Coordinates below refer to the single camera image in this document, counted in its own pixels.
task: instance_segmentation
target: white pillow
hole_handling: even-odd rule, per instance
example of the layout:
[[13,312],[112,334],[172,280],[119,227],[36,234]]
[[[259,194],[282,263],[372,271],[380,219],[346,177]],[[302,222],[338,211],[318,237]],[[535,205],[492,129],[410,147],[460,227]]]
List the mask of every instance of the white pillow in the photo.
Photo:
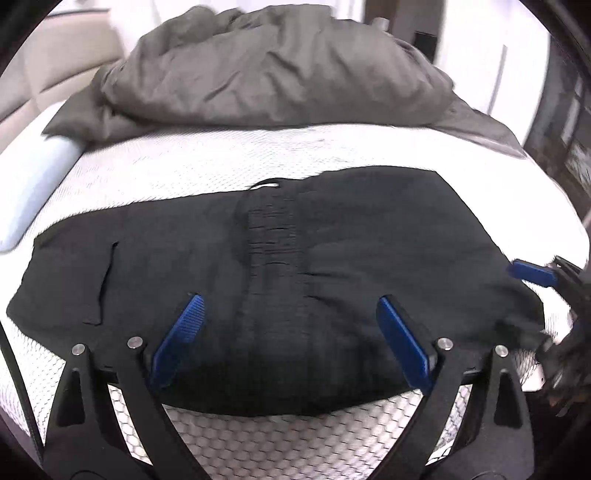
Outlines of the white pillow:
[[41,133],[63,103],[45,109],[0,153],[0,252],[18,244],[85,149]]

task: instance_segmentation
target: dark cable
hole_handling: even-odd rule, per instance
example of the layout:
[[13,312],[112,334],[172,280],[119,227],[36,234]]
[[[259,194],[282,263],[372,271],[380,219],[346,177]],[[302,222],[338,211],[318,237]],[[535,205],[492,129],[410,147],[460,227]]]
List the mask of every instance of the dark cable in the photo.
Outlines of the dark cable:
[[35,446],[35,451],[39,457],[40,465],[42,465],[44,446],[43,441],[41,440],[41,433],[39,432],[39,426],[35,420],[35,414],[33,413],[33,407],[31,406],[31,400],[27,393],[25,381],[22,379],[21,369],[18,367],[17,359],[14,356],[14,351],[8,341],[2,322],[0,322],[0,351],[6,361],[14,386],[17,389],[18,399],[21,402],[22,411],[25,414],[29,434],[33,439],[33,445]]

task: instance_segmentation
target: gray duvet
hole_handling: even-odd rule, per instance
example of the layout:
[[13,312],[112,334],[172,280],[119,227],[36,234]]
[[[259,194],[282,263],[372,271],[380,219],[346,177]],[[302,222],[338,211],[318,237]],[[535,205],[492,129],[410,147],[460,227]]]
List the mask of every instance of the gray duvet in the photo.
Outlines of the gray duvet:
[[194,7],[99,69],[44,133],[104,144],[165,125],[367,123],[427,126],[523,155],[505,125],[470,109],[452,87],[413,46],[336,20],[329,7],[217,15]]

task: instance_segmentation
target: black garment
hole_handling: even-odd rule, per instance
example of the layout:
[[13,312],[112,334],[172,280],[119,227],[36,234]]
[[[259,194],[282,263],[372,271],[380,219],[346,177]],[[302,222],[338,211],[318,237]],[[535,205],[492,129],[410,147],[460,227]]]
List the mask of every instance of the black garment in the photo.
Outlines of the black garment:
[[9,317],[60,356],[146,364],[194,294],[206,322],[164,403],[317,414],[407,389],[375,321],[392,294],[435,338],[492,348],[496,320],[544,325],[541,302],[432,171],[365,167],[280,187],[134,203],[39,235]]

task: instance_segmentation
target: metal bolt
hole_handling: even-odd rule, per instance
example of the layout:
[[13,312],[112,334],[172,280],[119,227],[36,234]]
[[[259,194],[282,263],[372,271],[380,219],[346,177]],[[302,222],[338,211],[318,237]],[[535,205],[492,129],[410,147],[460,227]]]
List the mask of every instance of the metal bolt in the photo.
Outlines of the metal bolt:
[[498,356],[506,357],[507,355],[509,355],[509,350],[507,350],[507,347],[505,345],[497,345],[495,347],[495,353]]
[[127,346],[129,348],[139,348],[144,344],[144,339],[142,337],[132,337],[127,340]]
[[86,350],[86,347],[81,343],[77,343],[72,347],[72,355],[82,355],[84,353],[84,350]]
[[437,340],[437,346],[441,350],[449,351],[453,348],[453,342],[449,338],[441,337]]

